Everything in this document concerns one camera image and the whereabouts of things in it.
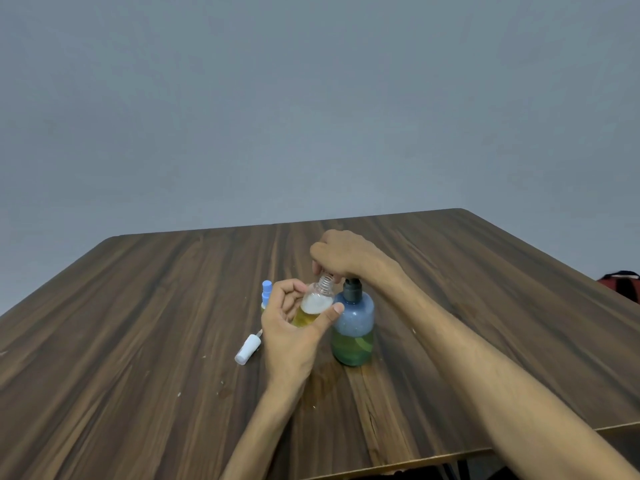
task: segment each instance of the person's left hand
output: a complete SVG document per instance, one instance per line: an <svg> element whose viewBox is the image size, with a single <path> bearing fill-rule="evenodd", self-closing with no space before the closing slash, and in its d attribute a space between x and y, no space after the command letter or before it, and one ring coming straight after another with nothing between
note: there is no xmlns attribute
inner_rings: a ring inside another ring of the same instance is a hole
<svg viewBox="0 0 640 480"><path fill-rule="evenodd" d="M300 280L273 284L262 314L262 343L269 386L298 392L311 374L320 339L344 311L341 303L327 308L307 326L298 328L290 320L298 311L307 285Z"/></svg>

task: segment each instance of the red and black backpack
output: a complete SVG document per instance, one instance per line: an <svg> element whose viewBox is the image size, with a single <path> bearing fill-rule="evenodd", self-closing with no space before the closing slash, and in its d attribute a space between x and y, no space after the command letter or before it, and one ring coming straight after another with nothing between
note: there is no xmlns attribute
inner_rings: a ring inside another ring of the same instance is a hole
<svg viewBox="0 0 640 480"><path fill-rule="evenodd" d="M604 286L613 291L626 296L631 301L638 303L640 296L640 276L633 271L619 271L617 273L605 274L598 280Z"/></svg>

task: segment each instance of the blue cap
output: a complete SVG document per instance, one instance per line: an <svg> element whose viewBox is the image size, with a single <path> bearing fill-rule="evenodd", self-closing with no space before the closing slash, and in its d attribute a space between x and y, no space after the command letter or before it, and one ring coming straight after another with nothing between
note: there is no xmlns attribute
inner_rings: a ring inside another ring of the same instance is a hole
<svg viewBox="0 0 640 480"><path fill-rule="evenodd" d="M269 302L269 297L271 296L271 290L273 289L273 285L269 280L262 282L262 306L267 307L267 303Z"/></svg>

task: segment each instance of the person's left arm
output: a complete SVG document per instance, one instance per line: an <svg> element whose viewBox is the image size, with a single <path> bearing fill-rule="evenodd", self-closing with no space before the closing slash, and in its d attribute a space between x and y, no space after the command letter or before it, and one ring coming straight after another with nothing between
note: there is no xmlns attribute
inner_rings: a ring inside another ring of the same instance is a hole
<svg viewBox="0 0 640 480"><path fill-rule="evenodd" d="M310 325L293 326L289 322L306 290L306 284L299 280L273 285L262 314L267 388L220 480L258 480L267 475L282 431L313 368L318 342L344 311L342 304L336 304Z"/></svg>

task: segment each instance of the brown wooden surface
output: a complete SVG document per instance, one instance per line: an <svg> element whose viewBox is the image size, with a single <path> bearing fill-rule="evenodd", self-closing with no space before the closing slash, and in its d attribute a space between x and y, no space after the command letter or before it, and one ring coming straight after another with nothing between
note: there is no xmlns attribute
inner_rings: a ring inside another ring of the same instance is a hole
<svg viewBox="0 0 640 480"><path fill-rule="evenodd" d="M0 480L217 478L265 386L261 351L234 362L260 283L312 281L328 228L375 242L592 427L640 422L640 306L467 211L124 235L0 318ZM488 447L372 296L372 362L344 368L322 344L269 478Z"/></svg>

